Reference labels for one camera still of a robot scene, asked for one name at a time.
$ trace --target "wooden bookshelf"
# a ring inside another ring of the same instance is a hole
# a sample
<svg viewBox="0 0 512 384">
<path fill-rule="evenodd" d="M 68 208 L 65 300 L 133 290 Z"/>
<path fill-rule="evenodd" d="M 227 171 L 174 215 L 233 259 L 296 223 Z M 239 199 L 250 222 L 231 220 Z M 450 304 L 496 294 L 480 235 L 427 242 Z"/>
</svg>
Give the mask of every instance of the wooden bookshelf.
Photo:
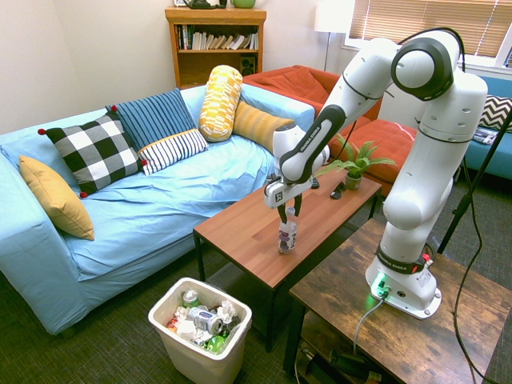
<svg viewBox="0 0 512 384">
<path fill-rule="evenodd" d="M 226 8 L 192 10 L 185 7 L 167 7 L 170 44 L 173 52 L 174 76 L 180 89 L 206 84 L 210 72 L 221 64 L 241 71 L 243 58 L 254 61 L 254 72 L 263 71 L 263 24 L 266 11 L 258 9 Z M 256 33 L 255 50 L 185 50 L 180 49 L 178 26 L 194 26 L 198 32 L 215 35 Z"/>
</svg>

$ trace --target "floor lamp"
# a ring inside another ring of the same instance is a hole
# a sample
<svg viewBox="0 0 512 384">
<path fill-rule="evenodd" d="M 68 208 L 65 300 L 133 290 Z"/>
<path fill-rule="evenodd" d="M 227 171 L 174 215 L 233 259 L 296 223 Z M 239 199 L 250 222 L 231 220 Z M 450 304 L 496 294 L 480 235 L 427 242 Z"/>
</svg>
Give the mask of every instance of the floor lamp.
<svg viewBox="0 0 512 384">
<path fill-rule="evenodd" d="M 314 30 L 329 33 L 326 61 L 323 70 L 327 68 L 330 34 L 346 34 L 350 32 L 353 14 L 354 0 L 326 0 L 317 5 L 316 14 L 314 16 Z"/>
</svg>

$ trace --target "gray carpet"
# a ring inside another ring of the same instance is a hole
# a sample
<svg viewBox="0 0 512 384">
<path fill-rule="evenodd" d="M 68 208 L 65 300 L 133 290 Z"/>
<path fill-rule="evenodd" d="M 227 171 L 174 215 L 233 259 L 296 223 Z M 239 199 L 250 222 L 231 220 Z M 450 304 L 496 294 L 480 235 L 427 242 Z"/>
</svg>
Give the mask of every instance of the gray carpet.
<svg viewBox="0 0 512 384">
<path fill-rule="evenodd" d="M 475 194 L 484 248 L 474 270 L 508 289 L 512 289 L 509 268 L 511 186 L 510 181 L 485 177 Z M 451 211 L 465 192 L 465 183 L 461 180 L 431 234 L 433 242 L 439 244 L 442 240 L 453 217 Z M 352 223 L 363 224 L 368 211 L 366 206 L 352 219 Z M 376 218 L 383 221 L 380 213 Z M 476 248 L 476 236 L 468 212 L 446 248 L 445 256 L 467 265 Z M 207 276 L 225 264 L 220 255 L 207 251 Z M 160 337 L 147 319 L 153 304 L 183 276 L 198 278 L 193 254 L 180 258 L 94 310 L 78 324 L 78 333 L 65 340 L 48 335 L 28 305 L 0 275 L 0 382 L 189 383 L 174 368 Z M 244 363 L 236 383 L 296 382 L 282 371 L 286 332 L 286 322 L 282 322 L 276 332 L 274 350 L 267 354 L 260 333 L 254 328 L 249 331 Z M 512 383 L 511 341 L 509 319 L 488 371 L 492 379 L 501 383 Z"/>
</svg>

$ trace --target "window blinds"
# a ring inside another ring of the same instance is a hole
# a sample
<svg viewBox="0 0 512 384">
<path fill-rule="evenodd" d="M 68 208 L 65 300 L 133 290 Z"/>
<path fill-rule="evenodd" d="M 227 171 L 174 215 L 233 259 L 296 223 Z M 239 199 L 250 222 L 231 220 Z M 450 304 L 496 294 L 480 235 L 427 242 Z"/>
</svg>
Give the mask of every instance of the window blinds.
<svg viewBox="0 0 512 384">
<path fill-rule="evenodd" d="M 512 22 L 512 0 L 355 0 L 351 38 L 404 38 L 448 26 L 467 54 L 496 57 Z"/>
</svg>

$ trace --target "blue sofa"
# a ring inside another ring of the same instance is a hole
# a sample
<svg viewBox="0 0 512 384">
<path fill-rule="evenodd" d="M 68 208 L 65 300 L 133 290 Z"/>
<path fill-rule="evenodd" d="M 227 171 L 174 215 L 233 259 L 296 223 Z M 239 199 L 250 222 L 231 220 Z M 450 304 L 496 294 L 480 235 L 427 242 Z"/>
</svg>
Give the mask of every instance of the blue sofa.
<svg viewBox="0 0 512 384">
<path fill-rule="evenodd" d="M 204 93 L 204 86 L 182 91 L 196 124 Z M 311 106 L 257 87 L 244 85 L 242 100 L 303 129 L 314 119 Z M 18 157 L 44 162 L 78 194 L 54 145 L 37 131 L 83 124 L 105 112 L 0 135 L 0 270 L 50 334 L 192 250 L 197 224 L 263 186 L 274 172 L 270 152 L 233 135 L 151 176 L 139 172 L 83 199 L 95 240 L 76 238 L 46 216 L 18 171 Z"/>
<path fill-rule="evenodd" d="M 488 94 L 493 96 L 500 96 L 504 98 L 512 98 L 512 81 L 500 78 L 483 77 L 488 87 Z M 480 169 L 484 159 L 489 152 L 490 146 L 471 141 L 471 144 L 466 152 L 467 166 L 472 170 Z M 494 156 L 492 157 L 486 172 L 501 178 L 508 178 L 512 180 L 512 133 L 507 132 L 500 141 Z"/>
</svg>

